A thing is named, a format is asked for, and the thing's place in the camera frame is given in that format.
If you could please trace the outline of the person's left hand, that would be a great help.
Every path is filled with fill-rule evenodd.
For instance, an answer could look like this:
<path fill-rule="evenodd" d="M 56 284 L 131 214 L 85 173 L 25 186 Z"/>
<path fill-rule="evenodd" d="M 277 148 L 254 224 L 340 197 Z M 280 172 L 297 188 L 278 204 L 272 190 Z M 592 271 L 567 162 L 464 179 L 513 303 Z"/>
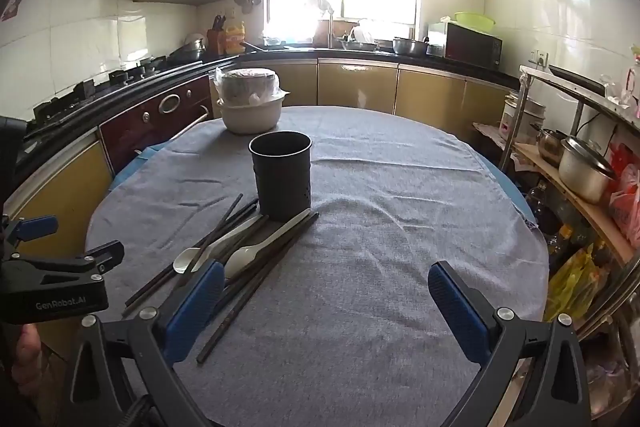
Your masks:
<path fill-rule="evenodd" d="M 42 346 L 35 324 L 22 326 L 15 348 L 12 377 L 18 391 L 27 398 L 35 398 L 42 383 Z"/>

